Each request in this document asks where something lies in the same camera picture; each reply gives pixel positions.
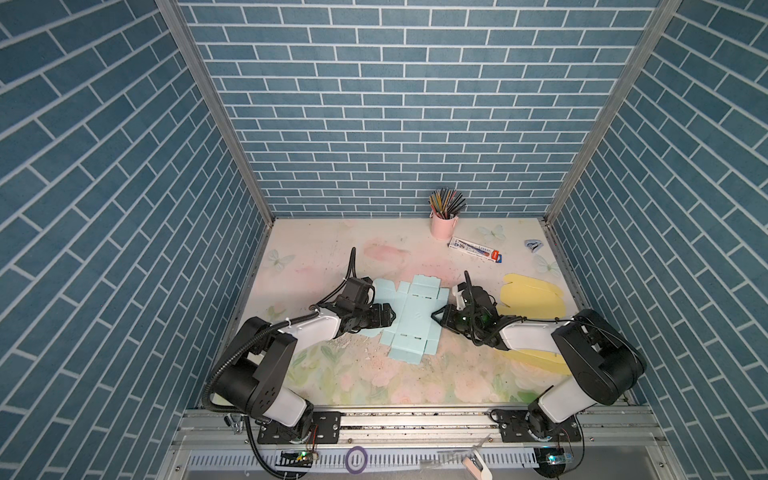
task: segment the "floral tabletop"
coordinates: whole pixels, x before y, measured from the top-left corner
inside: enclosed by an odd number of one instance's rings
[[[422,274],[451,287],[467,270],[475,285],[498,297],[503,276],[519,273],[559,286],[567,313],[576,313],[536,219],[461,219],[455,235],[494,247],[503,262],[449,249],[430,237],[424,219],[278,220],[242,318],[274,322],[305,313],[343,279],[352,247],[358,276],[398,283]],[[532,253],[526,240],[543,246]],[[347,333],[297,353],[284,385],[316,405],[530,402],[563,378],[447,330],[437,354],[424,355],[419,365],[388,353],[378,336]]]

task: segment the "blue brick wall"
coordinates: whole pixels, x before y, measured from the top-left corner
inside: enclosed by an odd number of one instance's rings
[[[276,3],[182,2],[276,215],[540,217],[657,0]]]
[[[684,0],[555,224],[690,478],[768,478],[766,25]]]
[[[0,478],[144,478],[263,221],[152,0],[0,3]]]

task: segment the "pink bucket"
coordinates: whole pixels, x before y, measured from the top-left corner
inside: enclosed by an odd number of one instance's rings
[[[429,228],[432,231],[432,236],[438,240],[451,240],[453,237],[453,229],[456,228],[456,222],[458,217],[453,217],[450,220],[443,220],[435,214],[429,214],[432,218],[432,225]]]

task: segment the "purple tape roll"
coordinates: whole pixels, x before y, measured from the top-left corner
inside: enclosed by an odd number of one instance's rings
[[[352,466],[349,464],[349,459],[355,452],[360,452],[362,454],[362,465],[360,467],[356,466],[358,469],[353,470]],[[346,470],[352,475],[357,475],[362,473],[366,469],[366,466],[368,466],[368,452],[366,452],[366,450],[359,445],[350,448],[346,453],[346,457],[344,457],[344,467],[346,467]]]

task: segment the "black mounting plate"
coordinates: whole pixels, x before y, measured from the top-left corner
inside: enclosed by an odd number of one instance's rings
[[[278,422],[269,422],[259,431],[258,442],[261,445],[286,445],[291,438],[284,435],[285,428]],[[341,429],[341,412],[313,412],[312,425],[310,426],[310,437],[308,442],[313,440],[318,445],[328,443],[339,443],[339,430]]]
[[[558,439],[552,437],[550,440],[539,439],[531,433],[528,426],[528,410],[502,410],[495,409],[495,417],[498,422],[498,430],[502,434],[502,442],[556,442]],[[572,416],[560,424],[558,430],[560,443],[580,442],[581,432],[576,423],[576,417]]]

